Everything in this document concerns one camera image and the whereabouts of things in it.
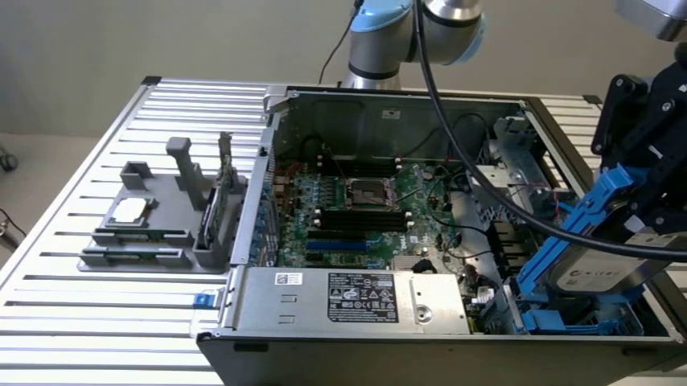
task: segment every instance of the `warning label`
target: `warning label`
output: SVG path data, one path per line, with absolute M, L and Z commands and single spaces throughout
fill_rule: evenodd
M 327 307 L 332 322 L 398 323 L 394 275 L 329 273 Z

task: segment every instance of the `slotted metal table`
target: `slotted metal table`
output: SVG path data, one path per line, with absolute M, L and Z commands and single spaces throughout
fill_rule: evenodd
M 140 86 L 0 271 L 0 384 L 221 384 L 189 337 L 189 320 L 193 295 L 221 287 L 224 276 L 84 273 L 77 254 L 121 187 L 125 162 L 176 172 L 164 150 L 169 137 L 191 138 L 193 162 L 215 173 L 219 133 L 231 132 L 233 164 L 249 177 L 265 90 L 265 84 L 168 78 Z M 590 144 L 600 107 L 582 96 L 535 97 L 596 168 Z M 686 268 L 670 269 L 684 292 Z M 687 368 L 616 385 L 687 384 L 680 375 Z

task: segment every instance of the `sticker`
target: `sticker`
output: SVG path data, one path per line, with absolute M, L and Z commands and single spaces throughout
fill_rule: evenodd
M 301 285 L 303 284 L 303 273 L 288 272 L 277 273 L 275 275 L 275 285 Z
M 562 290 L 606 292 L 644 264 L 632 257 L 598 253 L 582 257 L 567 269 L 556 284 Z
M 638 233 L 626 244 L 666 248 L 675 235 L 648 235 Z M 646 260 L 623 257 L 603 252 L 587 252 L 556 280 L 562 290 L 572 292 L 607 292 L 627 276 L 640 270 Z
M 400 110 L 383 110 L 382 119 L 400 119 Z
M 399 322 L 391 273 L 329 273 L 327 293 L 327 317 L 332 322 Z

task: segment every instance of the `wire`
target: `wire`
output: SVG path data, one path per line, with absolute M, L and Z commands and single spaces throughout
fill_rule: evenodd
M 19 233 L 21 233 L 25 237 L 24 229 L 21 229 L 17 225 L 17 223 L 13 222 L 12 217 L 9 217 L 8 213 L 4 211 L 4 209 L 0 208 L 0 212 L 4 214 L 4 216 L 8 218 L 9 223 L 13 225 L 15 228 L 17 228 Z
M 482 127 L 484 128 L 484 135 L 487 136 L 487 140 L 488 140 L 488 138 L 490 138 L 490 125 L 488 125 L 487 120 L 484 119 L 484 117 L 480 114 L 478 114 L 478 113 L 466 113 L 466 114 L 460 115 L 455 119 L 454 124 L 451 125 L 451 127 L 455 129 L 455 126 L 467 117 L 476 117 L 482 121 Z M 406 158 L 406 157 L 411 156 L 412 153 L 416 152 L 427 144 L 427 142 L 430 141 L 431 137 L 434 137 L 434 134 L 436 134 L 439 132 L 439 130 L 440 130 L 440 128 L 435 127 L 431 130 L 431 132 L 427 134 L 426 138 L 420 141 L 420 143 L 418 143 L 418 145 L 415 145 L 415 147 L 411 150 L 408 150 L 406 153 L 400 154 L 399 157 L 400 158 Z
M 482 122 L 482 128 L 484 129 L 484 142 L 482 143 L 482 146 L 480 146 L 480 152 L 482 152 L 482 149 L 484 148 L 484 145 L 490 140 L 490 124 L 487 123 L 487 119 L 484 119 L 484 117 L 480 114 L 466 113 L 466 114 L 460 115 L 455 119 L 454 123 L 451 124 L 451 130 L 455 130 L 455 126 L 458 126 L 460 121 L 463 121 L 468 117 L 475 117 Z M 451 143 L 448 143 L 448 151 L 447 151 L 448 157 L 454 156 L 454 152 L 451 150 L 454 150 L 454 148 L 451 147 Z
M 442 182 L 442 179 L 438 179 L 438 181 L 434 183 L 434 185 L 431 186 L 431 189 L 430 189 L 430 192 L 427 193 L 427 209 L 430 209 L 430 216 L 431 216 L 431 219 L 435 220 L 440 225 L 443 225 L 444 227 L 450 227 L 450 228 L 456 228 L 456 229 L 471 229 L 476 232 L 479 232 L 480 234 L 483 234 L 484 236 L 487 236 L 487 232 L 484 232 L 482 229 L 479 229 L 478 227 L 471 227 L 470 225 L 456 225 L 456 224 L 451 224 L 451 223 L 447 223 L 446 221 L 442 221 L 442 219 L 439 219 L 436 217 L 436 215 L 434 214 L 434 210 L 431 209 L 431 205 L 430 205 L 430 197 L 431 197 L 431 193 L 435 191 L 439 183 Z
M 488 253 L 492 253 L 492 251 L 483 251 L 483 252 L 475 253 L 474 255 L 470 255 L 470 256 L 458 256 L 458 258 L 459 259 L 472 259 L 478 256 L 487 255 Z
M 345 31 L 343 32 L 341 38 L 339 39 L 339 43 L 336 43 L 336 46 L 333 47 L 332 52 L 329 53 L 329 56 L 327 57 L 327 62 L 324 62 L 324 65 L 321 66 L 320 77 L 317 78 L 317 85 L 321 84 L 321 78 L 324 77 L 324 71 L 327 70 L 327 66 L 329 65 L 329 62 L 332 61 L 333 54 L 336 54 L 336 51 L 341 47 L 341 43 L 344 42 L 345 36 L 348 35 L 348 31 L 351 31 L 351 25 L 354 24 L 355 16 L 358 16 L 362 6 L 363 6 L 363 1 L 355 0 L 354 15 L 351 16 L 348 24 L 345 25 Z
M 415 14 L 422 14 L 422 2 L 420 0 L 415 0 Z M 438 112 L 439 121 L 443 125 L 443 130 L 448 136 L 450 143 L 456 150 L 459 158 L 464 162 L 464 167 L 468 172 L 472 174 L 472 178 L 475 178 L 476 182 L 482 185 L 482 188 L 490 196 L 539 232 L 548 234 L 550 236 L 555 236 L 563 241 L 570 242 L 571 244 L 580 245 L 583 247 L 618 254 L 628 257 L 639 257 L 643 259 L 652 259 L 660 261 L 675 261 L 675 262 L 687 262 L 687 251 L 683 249 L 672 249 L 672 248 L 651 248 L 636 245 L 620 244 L 611 241 L 600 240 L 588 236 L 582 236 L 578 233 L 568 232 L 560 228 L 556 228 L 550 223 L 540 221 L 535 218 L 531 213 L 522 207 L 519 207 L 514 201 L 508 199 L 508 197 L 499 194 L 498 189 L 490 182 L 488 178 L 480 172 L 480 169 L 476 167 L 476 164 L 470 159 L 467 152 L 463 149 L 463 146 L 455 139 L 454 133 L 451 131 L 451 126 L 448 124 L 447 114 L 443 110 L 442 100 L 438 91 L 438 85 L 434 80 L 434 75 L 431 73 L 430 60 L 427 58 L 427 45 L 426 45 L 426 33 L 424 33 L 424 18 L 415 18 L 415 34 L 418 37 L 418 51 L 420 53 L 420 67 L 427 85 L 427 93 L 431 98 L 431 102 L 434 104 L 434 108 Z
M 431 132 L 427 134 L 426 139 L 423 139 L 420 141 L 420 143 L 418 145 L 415 145 L 415 147 L 411 150 L 408 150 L 406 153 L 400 154 L 399 157 L 406 158 L 406 157 L 411 156 L 412 153 L 416 152 L 424 146 L 424 144 L 427 144 L 427 141 L 430 141 L 431 137 L 434 136 L 434 134 L 438 133 L 438 131 L 439 131 L 439 128 L 435 127 L 431 130 Z

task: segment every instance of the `blue latch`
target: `blue latch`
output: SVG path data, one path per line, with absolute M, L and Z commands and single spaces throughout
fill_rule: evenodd
M 213 294 L 196 294 L 193 297 L 193 309 L 212 310 L 215 308 L 215 296 Z

